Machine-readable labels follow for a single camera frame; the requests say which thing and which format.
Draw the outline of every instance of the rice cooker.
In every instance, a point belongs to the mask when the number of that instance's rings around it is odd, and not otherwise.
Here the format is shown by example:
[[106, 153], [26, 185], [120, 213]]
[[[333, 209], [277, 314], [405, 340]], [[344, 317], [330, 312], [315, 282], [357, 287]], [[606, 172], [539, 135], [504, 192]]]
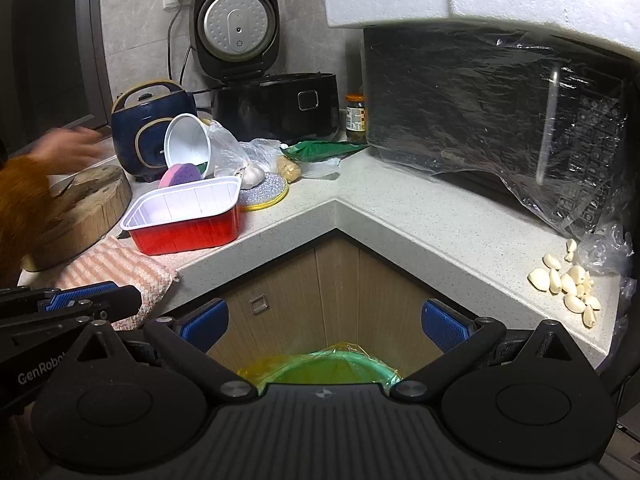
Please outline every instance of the rice cooker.
[[338, 129], [334, 74], [265, 75], [278, 57], [278, 0], [195, 0], [190, 21], [196, 64], [220, 82], [213, 118], [238, 140], [292, 143]]

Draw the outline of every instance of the green plastic package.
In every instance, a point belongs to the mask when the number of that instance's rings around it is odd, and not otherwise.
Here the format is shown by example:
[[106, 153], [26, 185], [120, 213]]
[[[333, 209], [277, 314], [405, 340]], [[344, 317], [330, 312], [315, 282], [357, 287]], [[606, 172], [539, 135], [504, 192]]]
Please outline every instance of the green plastic package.
[[366, 148], [366, 144], [352, 142], [331, 142], [328, 140], [303, 140], [293, 146], [284, 148], [282, 153], [295, 162], [319, 162], [332, 156], [347, 155]]
[[270, 357], [238, 370], [262, 393], [268, 383], [380, 383], [386, 392], [402, 380], [398, 370], [352, 343], [338, 343], [313, 354]]

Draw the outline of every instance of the microwave handle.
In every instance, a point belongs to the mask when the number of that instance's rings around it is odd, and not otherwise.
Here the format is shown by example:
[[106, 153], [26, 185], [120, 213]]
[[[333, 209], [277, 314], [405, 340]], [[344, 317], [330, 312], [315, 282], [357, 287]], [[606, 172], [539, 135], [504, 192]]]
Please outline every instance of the microwave handle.
[[536, 168], [536, 182], [542, 186], [545, 181], [546, 165], [549, 161], [549, 151], [551, 150], [551, 139], [554, 136], [556, 124], [556, 110], [558, 108], [558, 81], [560, 79], [560, 68], [554, 67], [549, 76], [549, 94], [546, 98], [545, 129], [542, 131], [542, 142], [540, 142], [540, 154], [538, 155], [538, 166]]

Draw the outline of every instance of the red plastic container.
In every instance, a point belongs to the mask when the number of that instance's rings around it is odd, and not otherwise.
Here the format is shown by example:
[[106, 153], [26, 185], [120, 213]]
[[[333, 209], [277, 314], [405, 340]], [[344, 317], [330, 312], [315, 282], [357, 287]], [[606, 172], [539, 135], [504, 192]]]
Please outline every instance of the red plastic container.
[[241, 227], [240, 183], [228, 176], [156, 189], [136, 200], [120, 227], [149, 256], [228, 244]]

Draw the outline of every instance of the purple sponge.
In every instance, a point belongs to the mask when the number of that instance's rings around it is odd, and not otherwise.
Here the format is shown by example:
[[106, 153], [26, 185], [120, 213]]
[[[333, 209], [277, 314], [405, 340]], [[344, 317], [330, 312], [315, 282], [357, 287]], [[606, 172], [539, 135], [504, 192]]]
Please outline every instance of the purple sponge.
[[193, 164], [174, 164], [160, 179], [158, 187], [177, 186], [187, 182], [196, 182], [202, 178], [198, 168]]

